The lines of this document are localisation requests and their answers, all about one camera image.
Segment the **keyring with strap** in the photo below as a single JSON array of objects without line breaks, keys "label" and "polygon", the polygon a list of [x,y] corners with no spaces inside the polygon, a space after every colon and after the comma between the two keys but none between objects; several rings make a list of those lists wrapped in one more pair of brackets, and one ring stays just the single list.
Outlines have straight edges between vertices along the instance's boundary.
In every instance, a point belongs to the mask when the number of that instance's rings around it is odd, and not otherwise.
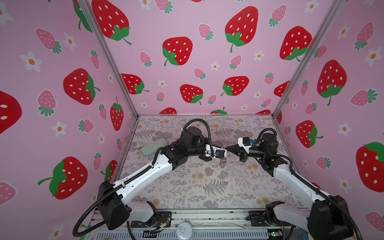
[{"label": "keyring with strap", "polygon": [[226,158],[220,159],[220,167],[221,168],[224,168],[226,166],[226,163],[227,163],[227,159]]}]

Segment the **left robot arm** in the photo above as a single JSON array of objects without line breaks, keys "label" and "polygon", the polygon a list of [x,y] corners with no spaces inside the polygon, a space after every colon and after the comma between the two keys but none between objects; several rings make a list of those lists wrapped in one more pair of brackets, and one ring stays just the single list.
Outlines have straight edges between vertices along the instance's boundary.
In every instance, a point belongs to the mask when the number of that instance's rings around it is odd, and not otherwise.
[{"label": "left robot arm", "polygon": [[[136,203],[132,199],[144,188],[163,175],[170,173],[187,162],[190,156],[198,156],[209,162],[213,159],[225,159],[227,150],[215,147],[211,137],[204,137],[199,128],[192,127],[191,120],[183,127],[181,136],[171,144],[156,150],[152,162],[146,164],[128,177],[110,183],[103,182],[99,187],[98,199],[80,217],[73,228],[75,238],[106,225],[109,230],[120,227],[127,221],[154,223],[158,213],[151,202]],[[103,221],[80,232],[79,228],[85,218],[98,209]]]}]

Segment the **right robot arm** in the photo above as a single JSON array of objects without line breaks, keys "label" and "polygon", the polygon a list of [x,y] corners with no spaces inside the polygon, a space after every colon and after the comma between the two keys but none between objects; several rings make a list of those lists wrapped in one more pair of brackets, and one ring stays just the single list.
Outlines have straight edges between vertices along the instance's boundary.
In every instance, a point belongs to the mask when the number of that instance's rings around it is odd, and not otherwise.
[{"label": "right robot arm", "polygon": [[238,156],[241,162],[254,158],[272,177],[285,184],[305,204],[296,209],[283,202],[266,207],[267,222],[286,222],[308,233],[311,240],[345,240],[362,233],[349,213],[348,204],[341,196],[331,196],[295,171],[293,161],[278,154],[279,142],[275,129],[267,128],[255,140],[238,138],[237,144],[225,149]]}]

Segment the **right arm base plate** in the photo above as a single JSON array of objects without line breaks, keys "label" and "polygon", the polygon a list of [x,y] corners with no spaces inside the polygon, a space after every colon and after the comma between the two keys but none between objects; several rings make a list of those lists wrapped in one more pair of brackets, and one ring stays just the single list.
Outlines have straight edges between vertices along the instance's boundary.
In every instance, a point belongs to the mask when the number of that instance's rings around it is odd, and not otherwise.
[{"label": "right arm base plate", "polygon": [[269,222],[265,211],[254,210],[249,211],[246,221],[250,221],[252,227],[289,227],[291,224],[281,221]]}]

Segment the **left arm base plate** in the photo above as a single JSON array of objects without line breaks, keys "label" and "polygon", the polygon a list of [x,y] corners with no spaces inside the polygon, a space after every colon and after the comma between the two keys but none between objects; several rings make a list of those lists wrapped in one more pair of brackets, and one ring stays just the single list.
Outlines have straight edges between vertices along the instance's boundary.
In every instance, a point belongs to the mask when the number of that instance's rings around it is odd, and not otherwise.
[{"label": "left arm base plate", "polygon": [[147,222],[133,221],[130,223],[131,228],[158,228],[162,224],[170,227],[172,221],[172,212],[160,211],[155,213]]}]

